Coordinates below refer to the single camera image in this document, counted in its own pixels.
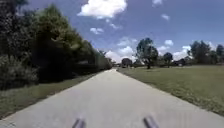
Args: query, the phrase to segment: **tree canopy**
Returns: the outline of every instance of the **tree canopy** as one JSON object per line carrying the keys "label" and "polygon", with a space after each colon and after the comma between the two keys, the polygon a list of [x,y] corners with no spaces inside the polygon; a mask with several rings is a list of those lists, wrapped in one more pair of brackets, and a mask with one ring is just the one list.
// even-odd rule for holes
{"label": "tree canopy", "polygon": [[148,69],[156,61],[158,57],[158,51],[153,46],[153,40],[150,38],[142,39],[137,45],[137,57],[147,64]]}
{"label": "tree canopy", "polygon": [[173,60],[173,55],[170,52],[167,52],[163,55],[163,58],[167,64],[167,66],[170,66],[170,62]]}

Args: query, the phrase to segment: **cumulus cloud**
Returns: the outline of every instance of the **cumulus cloud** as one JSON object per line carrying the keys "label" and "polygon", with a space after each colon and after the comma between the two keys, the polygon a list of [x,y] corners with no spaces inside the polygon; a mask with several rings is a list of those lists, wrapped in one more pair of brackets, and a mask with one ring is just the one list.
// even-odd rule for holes
{"label": "cumulus cloud", "polygon": [[99,35],[102,34],[104,32],[104,30],[102,28],[90,28],[90,32]]}
{"label": "cumulus cloud", "polygon": [[163,0],[152,0],[152,6],[155,7],[157,5],[162,5]]}
{"label": "cumulus cloud", "polygon": [[208,42],[208,45],[211,47],[211,50],[215,50],[216,47],[212,42]]}
{"label": "cumulus cloud", "polygon": [[165,40],[165,45],[173,46],[173,41],[172,40]]}
{"label": "cumulus cloud", "polygon": [[136,42],[137,42],[136,39],[123,37],[123,38],[120,39],[120,41],[117,45],[118,46],[127,46],[127,45],[135,44]]}
{"label": "cumulus cloud", "polygon": [[116,52],[113,51],[108,51],[105,56],[111,58],[113,61],[116,61],[117,63],[120,63],[122,59],[120,55],[118,55]]}
{"label": "cumulus cloud", "polygon": [[121,55],[124,55],[124,56],[134,54],[134,51],[132,50],[132,48],[131,48],[130,46],[127,46],[127,47],[125,47],[125,48],[121,48],[121,49],[118,50],[118,52],[119,52]]}
{"label": "cumulus cloud", "polygon": [[166,51],[166,50],[168,50],[169,48],[170,48],[170,47],[168,47],[168,46],[160,46],[160,47],[157,48],[157,50],[161,52],[161,51]]}
{"label": "cumulus cloud", "polygon": [[105,56],[111,58],[112,60],[116,61],[117,63],[121,63],[121,60],[123,58],[129,58],[132,61],[135,61],[136,57],[133,56],[133,54],[134,54],[133,49],[130,46],[127,46],[127,47],[120,48],[115,51],[108,51]]}
{"label": "cumulus cloud", "polygon": [[170,16],[168,16],[167,14],[162,14],[161,17],[167,21],[170,20]]}
{"label": "cumulus cloud", "polygon": [[123,58],[129,58],[133,62],[136,60],[136,57],[131,54],[130,55],[121,55],[118,52],[114,52],[114,51],[108,51],[105,56],[111,58],[113,61],[116,61],[117,63],[121,63],[121,60]]}
{"label": "cumulus cloud", "polygon": [[83,5],[78,16],[91,16],[97,19],[114,18],[115,15],[125,11],[126,0],[88,0]]}
{"label": "cumulus cloud", "polygon": [[187,55],[188,50],[191,50],[190,46],[183,46],[181,51],[173,53],[174,60],[179,60],[188,56]]}

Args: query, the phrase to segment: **shrub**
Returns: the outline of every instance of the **shrub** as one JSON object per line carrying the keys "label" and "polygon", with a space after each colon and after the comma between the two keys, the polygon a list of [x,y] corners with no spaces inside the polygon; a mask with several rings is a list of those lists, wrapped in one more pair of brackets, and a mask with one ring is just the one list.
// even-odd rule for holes
{"label": "shrub", "polygon": [[30,86],[38,81],[35,69],[7,57],[0,57],[0,74],[0,90]]}

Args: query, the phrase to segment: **concrete path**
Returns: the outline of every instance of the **concrete path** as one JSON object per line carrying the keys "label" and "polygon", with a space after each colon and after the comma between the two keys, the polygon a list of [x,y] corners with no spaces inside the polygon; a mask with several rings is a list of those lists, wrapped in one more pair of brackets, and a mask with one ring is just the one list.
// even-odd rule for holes
{"label": "concrete path", "polygon": [[159,128],[224,128],[224,118],[115,70],[93,78],[0,121],[0,128],[145,128],[151,115]]}

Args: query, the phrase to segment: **green lawn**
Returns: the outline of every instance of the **green lawn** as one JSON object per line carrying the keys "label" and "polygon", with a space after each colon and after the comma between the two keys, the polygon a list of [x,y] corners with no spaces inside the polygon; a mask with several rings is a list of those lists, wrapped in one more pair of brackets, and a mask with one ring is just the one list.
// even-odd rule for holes
{"label": "green lawn", "polygon": [[224,66],[120,68],[119,71],[224,116]]}
{"label": "green lawn", "polygon": [[0,91],[0,119],[87,80],[93,75],[95,74],[80,76],[60,83],[40,84],[38,86]]}

